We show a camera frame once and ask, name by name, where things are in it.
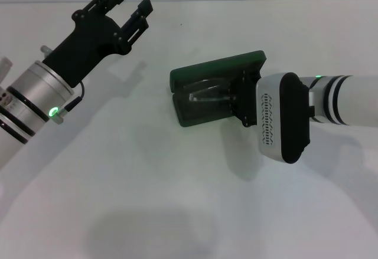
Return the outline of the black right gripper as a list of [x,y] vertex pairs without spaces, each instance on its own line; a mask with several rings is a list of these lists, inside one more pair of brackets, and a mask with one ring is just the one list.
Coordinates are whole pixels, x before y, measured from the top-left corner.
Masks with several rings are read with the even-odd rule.
[[257,125],[256,85],[261,78],[258,71],[241,71],[229,80],[230,111],[244,127]]

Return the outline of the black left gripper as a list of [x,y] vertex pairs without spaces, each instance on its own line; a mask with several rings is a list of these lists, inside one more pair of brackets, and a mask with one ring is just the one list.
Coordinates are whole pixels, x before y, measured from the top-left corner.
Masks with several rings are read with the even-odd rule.
[[74,31],[44,60],[71,88],[105,57],[125,55],[149,27],[151,0],[143,0],[122,28],[106,14],[124,0],[92,0],[73,17]]

